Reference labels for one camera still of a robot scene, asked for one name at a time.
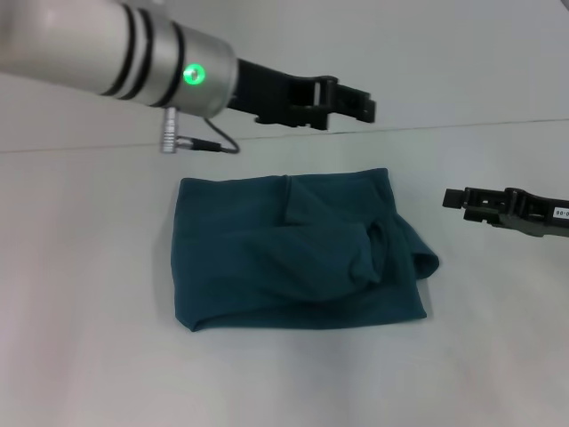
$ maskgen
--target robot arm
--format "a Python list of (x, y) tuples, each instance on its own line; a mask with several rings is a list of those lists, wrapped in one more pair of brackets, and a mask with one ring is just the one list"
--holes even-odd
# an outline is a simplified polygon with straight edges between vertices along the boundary
[(328, 128), (339, 113), (373, 123), (369, 93), (335, 77), (293, 77), (239, 60), (226, 42), (110, 0), (3, 0), (0, 72), (210, 118)]

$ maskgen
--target white table surface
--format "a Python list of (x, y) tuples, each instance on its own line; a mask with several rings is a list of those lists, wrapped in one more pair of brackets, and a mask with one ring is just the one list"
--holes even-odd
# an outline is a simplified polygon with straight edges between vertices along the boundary
[[(569, 197), (569, 124), (247, 141), (238, 157), (153, 147), (0, 156), (0, 424), (565, 426), (567, 240), (465, 222), (446, 188)], [(385, 166), (439, 254), (429, 318), (311, 332), (173, 317), (169, 248), (186, 176)]]

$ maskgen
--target teal cloth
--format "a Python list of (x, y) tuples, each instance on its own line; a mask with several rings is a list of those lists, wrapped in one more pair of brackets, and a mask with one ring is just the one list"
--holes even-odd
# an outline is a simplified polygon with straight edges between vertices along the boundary
[(172, 274), (192, 331), (425, 318), (416, 281), (438, 265), (397, 214), (386, 169), (180, 185)]

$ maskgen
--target cable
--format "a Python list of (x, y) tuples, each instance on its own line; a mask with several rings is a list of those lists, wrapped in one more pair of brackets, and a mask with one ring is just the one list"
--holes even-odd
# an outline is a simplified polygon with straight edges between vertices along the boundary
[(233, 138), (231, 138), (229, 135), (223, 132), (219, 127), (214, 125), (210, 119), (205, 118), (204, 121), (207, 123), (208, 126), (212, 128), (214, 132), (216, 132), (221, 138), (223, 138), (225, 141), (229, 142), (233, 146), (232, 149), (226, 149), (225, 147), (221, 147), (222, 153), (239, 154), (241, 152), (241, 147), (239, 147), (239, 144), (237, 144)]

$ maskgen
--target silver cylindrical joint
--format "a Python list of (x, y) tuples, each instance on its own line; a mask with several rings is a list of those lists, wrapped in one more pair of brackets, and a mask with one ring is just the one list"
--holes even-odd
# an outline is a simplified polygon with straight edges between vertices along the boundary
[(132, 99), (146, 105), (154, 105), (164, 98), (175, 77), (180, 49), (172, 22), (165, 17), (140, 11), (146, 25), (151, 26), (151, 45), (146, 81), (140, 92)]
[(237, 82), (237, 57), (231, 46), (192, 28), (182, 28), (184, 69), (169, 106), (205, 118), (219, 114), (231, 101)]

